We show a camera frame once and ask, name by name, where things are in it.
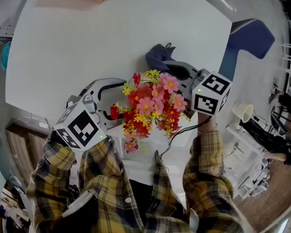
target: teal object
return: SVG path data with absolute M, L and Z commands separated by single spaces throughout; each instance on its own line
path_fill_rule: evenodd
M 4 45 L 2 52 L 1 52 L 1 68 L 6 70 L 8 66 L 8 58 L 10 53 L 11 42 L 8 42 Z

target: person's hand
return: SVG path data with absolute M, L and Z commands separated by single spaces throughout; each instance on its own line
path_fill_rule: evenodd
M 206 121 L 209 118 L 209 115 L 206 115 L 200 112 L 197 114 L 197 116 L 198 116 L 198 124 Z M 199 133 L 207 133 L 207 132 L 214 131 L 216 128 L 217 128 L 217 123 L 216 123 L 215 117 L 213 117 L 208 123 L 200 126 L 197 130 L 199 131 Z

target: white cube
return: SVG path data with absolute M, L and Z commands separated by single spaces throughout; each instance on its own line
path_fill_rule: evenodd
M 226 104 L 232 82 L 212 72 L 192 91 L 191 109 L 214 116 L 218 114 Z
M 54 129 L 69 147 L 76 150 L 86 151 L 106 138 L 83 104 L 83 98 L 66 109 Z

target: chair backrest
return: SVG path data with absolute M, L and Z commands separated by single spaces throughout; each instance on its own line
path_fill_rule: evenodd
M 228 46 L 235 50 L 246 50 L 263 59 L 275 42 L 275 37 L 258 19 L 233 22 Z

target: person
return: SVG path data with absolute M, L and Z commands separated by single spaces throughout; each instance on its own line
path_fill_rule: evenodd
M 285 165 L 291 166 L 291 144 L 283 137 L 266 132 L 252 119 L 246 123 L 240 121 L 240 126 L 268 151 L 264 155 L 265 159 L 279 160 Z
M 279 91 L 277 85 L 274 84 L 274 88 L 269 96 L 269 103 L 271 103 L 274 99 L 278 100 L 278 102 L 286 107 L 287 112 L 291 114 L 291 97 L 284 91 Z
M 207 118 L 198 114 L 199 122 Z M 183 174 L 187 212 L 172 190 L 157 151 L 153 185 L 138 183 L 127 178 L 110 137 L 83 153 L 81 195 L 67 208 L 75 154 L 52 132 L 26 190 L 36 232 L 243 232 L 232 202 L 232 186 L 223 176 L 224 148 L 216 127 L 212 118 L 198 128 L 193 141 Z

